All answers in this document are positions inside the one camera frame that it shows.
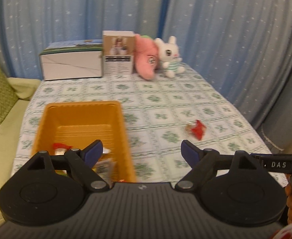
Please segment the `floral green white tablecloth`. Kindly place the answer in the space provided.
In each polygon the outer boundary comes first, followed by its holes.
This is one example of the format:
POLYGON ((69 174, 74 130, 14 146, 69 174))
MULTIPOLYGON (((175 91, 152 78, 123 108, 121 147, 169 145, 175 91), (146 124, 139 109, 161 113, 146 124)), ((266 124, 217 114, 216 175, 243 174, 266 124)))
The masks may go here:
POLYGON ((141 181, 177 182, 189 171, 180 152, 182 140, 222 154, 237 150, 269 153, 240 112, 200 74, 186 67, 167 78, 145 81, 137 74, 103 78, 43 81, 23 118, 13 171, 30 157, 43 111, 49 103, 117 100, 121 103, 137 177, 141 181), (185 130, 200 120, 206 131, 198 141, 185 130))

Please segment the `orange plastic tray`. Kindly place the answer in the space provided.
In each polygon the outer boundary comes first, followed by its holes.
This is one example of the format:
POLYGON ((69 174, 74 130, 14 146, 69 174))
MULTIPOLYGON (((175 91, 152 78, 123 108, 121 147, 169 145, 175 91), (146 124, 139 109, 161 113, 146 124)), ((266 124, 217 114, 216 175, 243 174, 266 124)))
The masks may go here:
POLYGON ((117 179, 136 182, 125 120, 118 101, 48 104, 41 117, 31 155, 41 150, 53 155, 55 143, 84 149, 95 140, 101 140, 103 146, 111 150, 117 179))

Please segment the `white snack wrapper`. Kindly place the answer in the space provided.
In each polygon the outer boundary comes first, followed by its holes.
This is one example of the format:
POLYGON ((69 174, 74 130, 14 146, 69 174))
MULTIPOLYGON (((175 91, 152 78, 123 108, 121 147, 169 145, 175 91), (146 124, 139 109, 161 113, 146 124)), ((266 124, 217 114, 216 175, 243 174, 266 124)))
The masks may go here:
POLYGON ((109 153, 111 153, 111 150, 110 149, 103 148, 102 154, 109 154, 109 153))

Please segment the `brown clear wrapped candy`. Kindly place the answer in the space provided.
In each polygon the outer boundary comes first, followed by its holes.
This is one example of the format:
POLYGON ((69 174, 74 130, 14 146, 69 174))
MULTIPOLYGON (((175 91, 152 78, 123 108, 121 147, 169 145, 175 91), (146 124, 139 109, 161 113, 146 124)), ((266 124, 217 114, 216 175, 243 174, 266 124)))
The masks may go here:
POLYGON ((187 124, 186 127, 185 127, 185 130, 186 130, 188 133, 191 133, 191 131, 192 131, 192 125, 187 124))

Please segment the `white green flat box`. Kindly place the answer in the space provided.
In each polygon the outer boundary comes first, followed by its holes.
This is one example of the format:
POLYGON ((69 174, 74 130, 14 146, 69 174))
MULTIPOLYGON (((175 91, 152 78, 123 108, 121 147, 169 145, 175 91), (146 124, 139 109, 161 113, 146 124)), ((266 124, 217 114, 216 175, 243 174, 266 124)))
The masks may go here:
POLYGON ((44 80, 102 77, 102 49, 100 39, 51 43, 39 55, 44 80))

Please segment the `light green sofa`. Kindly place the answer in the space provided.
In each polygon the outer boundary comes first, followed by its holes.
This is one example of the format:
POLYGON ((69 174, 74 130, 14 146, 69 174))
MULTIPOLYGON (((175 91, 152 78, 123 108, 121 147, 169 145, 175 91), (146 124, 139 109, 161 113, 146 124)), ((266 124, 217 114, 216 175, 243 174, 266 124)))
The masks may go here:
MULTIPOLYGON (((7 77, 7 80, 16 93, 18 101, 0 125, 0 188, 10 178, 23 116, 29 101, 41 83, 38 79, 7 77)), ((0 212, 0 225, 3 222, 0 212)))

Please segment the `red snack packet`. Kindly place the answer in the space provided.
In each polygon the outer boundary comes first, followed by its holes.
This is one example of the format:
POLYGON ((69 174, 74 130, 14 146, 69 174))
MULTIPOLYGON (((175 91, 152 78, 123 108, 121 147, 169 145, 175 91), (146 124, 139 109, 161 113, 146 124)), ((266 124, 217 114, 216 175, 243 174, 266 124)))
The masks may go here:
POLYGON ((203 139, 205 131, 206 126, 200 120, 196 120, 195 123, 190 125, 190 132, 198 141, 203 139))

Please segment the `blue star curtain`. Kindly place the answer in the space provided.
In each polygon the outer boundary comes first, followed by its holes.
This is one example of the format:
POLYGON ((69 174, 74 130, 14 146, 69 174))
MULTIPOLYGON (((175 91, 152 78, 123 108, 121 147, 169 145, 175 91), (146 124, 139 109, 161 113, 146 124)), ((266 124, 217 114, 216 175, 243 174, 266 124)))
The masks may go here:
POLYGON ((53 42, 104 30, 177 38, 183 60, 229 100, 274 152, 292 142, 292 0, 0 0, 0 64, 42 77, 53 42))

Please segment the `clear dark snack pack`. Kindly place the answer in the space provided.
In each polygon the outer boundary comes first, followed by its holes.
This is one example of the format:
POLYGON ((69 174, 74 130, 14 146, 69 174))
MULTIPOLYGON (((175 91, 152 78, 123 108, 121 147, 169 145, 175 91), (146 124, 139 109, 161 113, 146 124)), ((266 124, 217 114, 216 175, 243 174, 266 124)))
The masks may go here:
POLYGON ((106 183, 112 187, 114 170, 115 170, 115 162, 111 159, 106 159, 102 161, 98 161, 92 170, 99 175, 102 179, 106 181, 106 183))

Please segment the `pink starfish plush toy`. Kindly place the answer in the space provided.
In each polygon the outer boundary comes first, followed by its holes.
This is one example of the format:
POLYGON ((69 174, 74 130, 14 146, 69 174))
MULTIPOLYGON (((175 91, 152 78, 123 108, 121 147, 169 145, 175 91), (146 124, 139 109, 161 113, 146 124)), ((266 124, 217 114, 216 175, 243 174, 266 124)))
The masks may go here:
POLYGON ((134 67, 145 80, 153 80, 159 66, 158 47, 149 36, 135 34, 134 67))

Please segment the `white bunny plush toy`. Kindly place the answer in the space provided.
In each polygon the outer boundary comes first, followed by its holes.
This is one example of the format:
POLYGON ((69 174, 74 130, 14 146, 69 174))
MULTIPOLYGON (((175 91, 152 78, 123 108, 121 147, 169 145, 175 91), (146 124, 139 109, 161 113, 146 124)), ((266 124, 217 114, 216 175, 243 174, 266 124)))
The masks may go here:
POLYGON ((154 40, 158 47, 159 61, 168 78, 174 78, 177 74, 185 71, 182 65, 182 58, 179 56, 179 47, 176 40, 175 36, 170 36, 167 43, 161 38, 156 38, 154 40))

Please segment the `brown product carton box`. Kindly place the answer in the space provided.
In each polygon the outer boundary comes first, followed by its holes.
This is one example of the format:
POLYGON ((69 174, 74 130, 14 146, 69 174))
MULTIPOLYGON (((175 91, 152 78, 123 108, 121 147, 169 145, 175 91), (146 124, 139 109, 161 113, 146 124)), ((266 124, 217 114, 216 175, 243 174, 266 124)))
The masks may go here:
POLYGON ((103 75, 130 75, 134 66, 135 33, 133 31, 102 32, 103 75))

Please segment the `red cartoon face candy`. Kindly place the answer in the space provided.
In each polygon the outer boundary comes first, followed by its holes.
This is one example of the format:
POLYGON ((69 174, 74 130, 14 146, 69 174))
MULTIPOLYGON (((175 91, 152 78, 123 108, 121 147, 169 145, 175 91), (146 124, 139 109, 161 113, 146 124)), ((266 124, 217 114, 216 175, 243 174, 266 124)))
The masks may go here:
POLYGON ((70 150, 72 146, 62 144, 62 143, 54 143, 53 144, 53 151, 54 155, 64 155, 64 153, 70 150))

